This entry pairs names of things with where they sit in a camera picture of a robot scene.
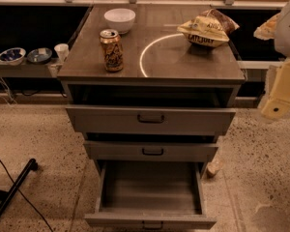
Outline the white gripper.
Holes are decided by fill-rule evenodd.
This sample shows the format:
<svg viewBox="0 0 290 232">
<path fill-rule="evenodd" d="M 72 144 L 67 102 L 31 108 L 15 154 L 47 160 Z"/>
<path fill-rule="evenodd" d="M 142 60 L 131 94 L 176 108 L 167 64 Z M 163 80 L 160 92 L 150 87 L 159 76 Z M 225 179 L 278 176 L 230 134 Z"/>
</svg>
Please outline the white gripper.
<svg viewBox="0 0 290 232">
<path fill-rule="evenodd" d="M 275 14 L 256 28 L 253 36 L 267 41 L 275 38 L 277 20 Z M 290 59 L 279 67 L 269 66 L 266 74 L 265 95 L 260 102 L 260 113 L 264 118 L 277 120 L 290 110 Z"/>
</svg>

